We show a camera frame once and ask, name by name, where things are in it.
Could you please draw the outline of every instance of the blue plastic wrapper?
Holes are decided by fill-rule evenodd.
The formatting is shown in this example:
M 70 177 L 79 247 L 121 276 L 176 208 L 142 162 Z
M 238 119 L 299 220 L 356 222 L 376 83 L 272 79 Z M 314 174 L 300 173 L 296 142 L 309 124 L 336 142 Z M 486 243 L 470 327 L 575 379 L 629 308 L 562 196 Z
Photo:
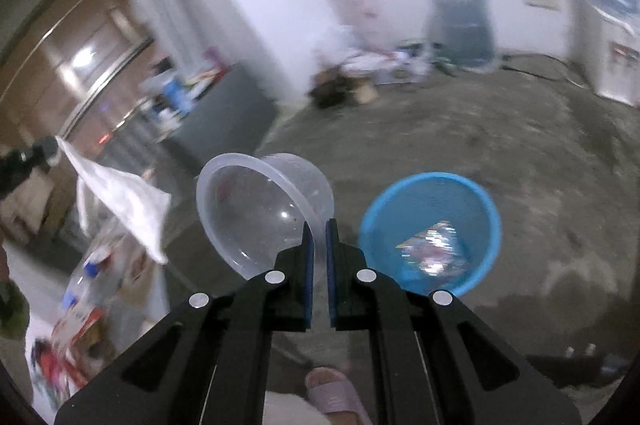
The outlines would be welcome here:
M 445 282 L 462 275 L 468 264 L 449 221 L 440 221 L 396 248 L 400 249 L 402 258 L 422 274 Z

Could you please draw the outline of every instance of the black triangular cutout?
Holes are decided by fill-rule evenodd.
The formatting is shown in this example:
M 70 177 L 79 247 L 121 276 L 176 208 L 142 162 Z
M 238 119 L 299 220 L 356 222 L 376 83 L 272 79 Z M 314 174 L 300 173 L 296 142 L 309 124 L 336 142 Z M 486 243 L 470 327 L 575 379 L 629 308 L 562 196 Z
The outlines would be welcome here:
M 171 326 L 164 337 L 127 367 L 122 379 L 143 391 L 156 391 L 173 356 L 175 347 L 178 345 L 181 334 L 182 325 L 176 323 Z
M 494 391 L 518 379 L 520 376 L 518 368 L 474 326 L 463 322 L 458 325 L 458 331 L 471 357 L 480 385 L 485 391 Z

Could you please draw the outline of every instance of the pink slipper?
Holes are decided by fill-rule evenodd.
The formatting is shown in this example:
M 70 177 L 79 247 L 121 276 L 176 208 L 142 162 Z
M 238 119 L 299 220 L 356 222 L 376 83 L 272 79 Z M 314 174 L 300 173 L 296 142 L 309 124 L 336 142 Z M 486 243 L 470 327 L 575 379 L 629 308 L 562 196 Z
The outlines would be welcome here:
M 338 381 L 311 387 L 309 376 L 320 369 L 330 371 Z M 321 413 L 353 412 L 360 418 L 361 425 L 372 425 L 353 384 L 340 371 L 328 367 L 318 367 L 306 375 L 305 386 L 309 403 Z

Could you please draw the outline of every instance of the concrete floor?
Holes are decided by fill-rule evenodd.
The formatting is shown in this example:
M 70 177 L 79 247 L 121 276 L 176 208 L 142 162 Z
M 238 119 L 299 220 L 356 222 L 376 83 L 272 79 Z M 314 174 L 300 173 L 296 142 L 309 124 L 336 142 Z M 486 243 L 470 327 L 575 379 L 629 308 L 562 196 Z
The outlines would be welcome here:
M 551 60 L 518 63 L 561 77 Z M 632 358 L 640 345 L 640 112 L 512 71 L 436 72 L 379 92 L 368 105 L 308 106 L 256 155 L 289 152 L 318 166 L 351 244 L 367 207 L 395 181 L 428 170 L 475 180 L 495 200 L 503 239 L 491 272 L 463 302 L 523 355 L 562 357 L 572 347 L 581 357 L 594 344 L 596 355 Z M 198 224 L 172 241 L 172 262 L 199 289 L 241 282 Z M 306 364 L 275 350 L 271 390 L 303 392 L 309 365 L 335 365 L 373 409 L 366 335 L 321 329 L 278 341 Z

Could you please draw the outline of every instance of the power cord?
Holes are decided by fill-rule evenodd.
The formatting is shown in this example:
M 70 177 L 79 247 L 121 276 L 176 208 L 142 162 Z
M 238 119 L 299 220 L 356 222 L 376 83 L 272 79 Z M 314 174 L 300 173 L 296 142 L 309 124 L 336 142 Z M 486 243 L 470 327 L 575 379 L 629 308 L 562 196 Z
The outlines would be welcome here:
M 575 87 L 580 87 L 581 89 L 588 89 L 589 87 L 587 85 L 584 84 L 577 84 L 577 82 L 574 82 L 573 80 L 571 80 L 568 76 L 568 73 L 571 72 L 571 67 L 569 66 L 569 64 L 567 64 L 564 60 L 561 60 L 560 58 L 557 58 L 555 56 L 551 56 L 551 55 L 545 55 L 545 53 L 516 53 L 516 54 L 506 54 L 502 56 L 502 61 L 503 62 L 510 62 L 511 60 L 515 59 L 515 58 L 531 58 L 534 56 L 543 56 L 545 58 L 550 58 L 551 60 L 555 60 L 556 62 L 559 62 L 560 64 L 562 64 L 565 69 L 567 70 L 567 72 L 563 72 L 562 73 L 562 78 L 558 79 L 558 78 L 552 78 L 551 76 L 545 76 L 544 74 L 538 74 L 536 72 L 532 72 L 532 71 L 527 71 L 526 69 L 518 69 L 518 68 L 513 68 L 507 64 L 503 64 L 500 66 L 500 69 L 504 69 L 505 71 L 516 71 L 516 72 L 521 72 L 523 74 L 528 74 L 529 76 L 535 76 L 536 78 L 540 78 L 542 80 L 548 80 L 549 82 L 562 82 L 563 80 L 569 82 L 570 84 L 575 85 Z

